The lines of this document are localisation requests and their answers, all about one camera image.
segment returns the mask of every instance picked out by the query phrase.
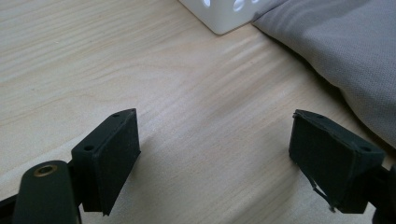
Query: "gray cushion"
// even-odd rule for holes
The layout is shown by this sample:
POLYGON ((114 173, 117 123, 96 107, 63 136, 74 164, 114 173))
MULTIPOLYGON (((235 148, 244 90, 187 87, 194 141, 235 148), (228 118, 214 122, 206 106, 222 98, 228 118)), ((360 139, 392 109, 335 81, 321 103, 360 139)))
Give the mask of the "gray cushion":
POLYGON ((302 55, 396 147, 396 1, 269 0, 254 25, 302 55))

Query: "light wood grain surface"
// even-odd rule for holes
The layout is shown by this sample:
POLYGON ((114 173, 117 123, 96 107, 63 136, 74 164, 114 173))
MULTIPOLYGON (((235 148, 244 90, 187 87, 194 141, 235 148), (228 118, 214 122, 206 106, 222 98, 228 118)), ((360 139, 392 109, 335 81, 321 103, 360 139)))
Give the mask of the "light wood grain surface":
POLYGON ((375 139, 338 90, 249 24, 214 35, 177 0, 2 1, 0 40, 0 199, 136 108, 142 154, 110 217, 84 223, 371 223, 371 205, 330 212, 290 161, 291 115, 375 139))

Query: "table surface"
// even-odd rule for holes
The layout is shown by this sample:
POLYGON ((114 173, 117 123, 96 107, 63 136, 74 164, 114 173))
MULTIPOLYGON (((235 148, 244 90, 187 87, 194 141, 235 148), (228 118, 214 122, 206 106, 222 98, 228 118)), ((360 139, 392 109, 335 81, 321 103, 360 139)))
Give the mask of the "table surface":
POLYGON ((0 10, 0 199, 136 108, 142 153, 110 217, 82 213, 83 223, 371 223, 371 205, 330 212, 291 162, 291 116, 313 111, 381 142, 336 88, 250 24, 214 35, 176 0, 0 10))

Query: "wooden table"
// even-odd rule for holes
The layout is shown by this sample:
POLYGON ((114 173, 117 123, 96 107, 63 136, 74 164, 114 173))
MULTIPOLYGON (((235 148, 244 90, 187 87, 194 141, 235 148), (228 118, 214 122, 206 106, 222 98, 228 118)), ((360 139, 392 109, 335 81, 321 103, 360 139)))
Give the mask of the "wooden table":
POLYGON ((371 223, 371 205, 330 212, 290 161, 291 116, 317 112, 381 142, 337 89, 253 26, 214 35, 176 0, 0 10, 0 199, 135 107, 142 154, 110 217, 82 213, 83 223, 371 223))

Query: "white box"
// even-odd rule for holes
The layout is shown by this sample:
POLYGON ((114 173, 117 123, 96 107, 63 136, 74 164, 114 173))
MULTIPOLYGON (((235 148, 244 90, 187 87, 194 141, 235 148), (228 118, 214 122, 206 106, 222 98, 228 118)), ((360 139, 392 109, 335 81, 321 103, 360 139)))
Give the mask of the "white box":
POLYGON ((250 22, 268 0, 179 0, 215 34, 250 22))

